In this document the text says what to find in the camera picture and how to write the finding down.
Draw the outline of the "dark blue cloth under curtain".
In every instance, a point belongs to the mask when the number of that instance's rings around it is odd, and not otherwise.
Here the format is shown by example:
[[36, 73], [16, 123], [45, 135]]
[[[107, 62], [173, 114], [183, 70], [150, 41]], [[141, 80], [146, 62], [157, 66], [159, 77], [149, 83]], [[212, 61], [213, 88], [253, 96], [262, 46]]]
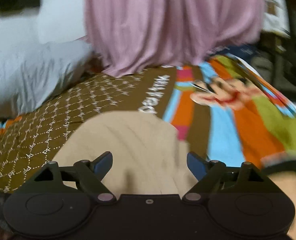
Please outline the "dark blue cloth under curtain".
[[231, 54], [237, 56], [245, 61], [251, 61], [256, 55], [256, 47], [252, 44], [242, 44], [240, 46], [218, 46], [206, 52], [206, 56], [226, 55]]

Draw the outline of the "brown patterned colourful bedspread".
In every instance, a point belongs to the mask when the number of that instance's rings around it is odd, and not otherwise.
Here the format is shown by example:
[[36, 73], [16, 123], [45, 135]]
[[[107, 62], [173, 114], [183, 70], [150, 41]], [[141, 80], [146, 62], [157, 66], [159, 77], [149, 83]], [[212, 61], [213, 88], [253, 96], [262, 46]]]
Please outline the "brown patterned colourful bedspread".
[[88, 119], [111, 111], [153, 114], [205, 160], [266, 168], [296, 160], [296, 106], [233, 55], [86, 78], [0, 136], [0, 191], [17, 190]]

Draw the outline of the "beige large garment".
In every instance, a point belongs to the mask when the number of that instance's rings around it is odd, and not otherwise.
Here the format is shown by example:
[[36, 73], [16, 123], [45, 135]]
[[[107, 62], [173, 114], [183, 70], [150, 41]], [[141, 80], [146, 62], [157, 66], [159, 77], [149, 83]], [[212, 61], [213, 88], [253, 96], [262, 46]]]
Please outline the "beige large garment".
[[111, 111], [84, 122], [54, 157], [60, 166], [94, 160], [109, 151], [111, 170], [103, 184], [121, 194], [179, 194], [197, 182], [187, 168], [188, 143], [153, 114]]

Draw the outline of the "pink satin curtain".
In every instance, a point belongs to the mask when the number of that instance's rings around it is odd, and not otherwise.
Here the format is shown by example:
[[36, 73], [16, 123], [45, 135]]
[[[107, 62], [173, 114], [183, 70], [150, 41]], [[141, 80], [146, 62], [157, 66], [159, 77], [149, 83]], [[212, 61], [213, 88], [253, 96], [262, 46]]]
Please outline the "pink satin curtain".
[[87, 37], [113, 77], [254, 43], [263, 15], [264, 0], [85, 0]]

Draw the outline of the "white desk with items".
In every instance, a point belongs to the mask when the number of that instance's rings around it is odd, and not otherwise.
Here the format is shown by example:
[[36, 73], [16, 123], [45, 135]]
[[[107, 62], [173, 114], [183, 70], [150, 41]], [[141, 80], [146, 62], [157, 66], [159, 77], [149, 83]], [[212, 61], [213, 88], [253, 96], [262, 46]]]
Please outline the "white desk with items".
[[262, 31], [289, 37], [288, 11], [285, 0], [264, 0]]

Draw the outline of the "light blue pillow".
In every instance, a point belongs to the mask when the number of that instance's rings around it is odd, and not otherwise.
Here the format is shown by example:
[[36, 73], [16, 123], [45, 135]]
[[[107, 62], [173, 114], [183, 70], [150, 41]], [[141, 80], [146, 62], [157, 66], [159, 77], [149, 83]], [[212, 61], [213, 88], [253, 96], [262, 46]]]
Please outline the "light blue pillow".
[[0, 51], [0, 119], [38, 109], [77, 82], [94, 56], [83, 40], [28, 43]]

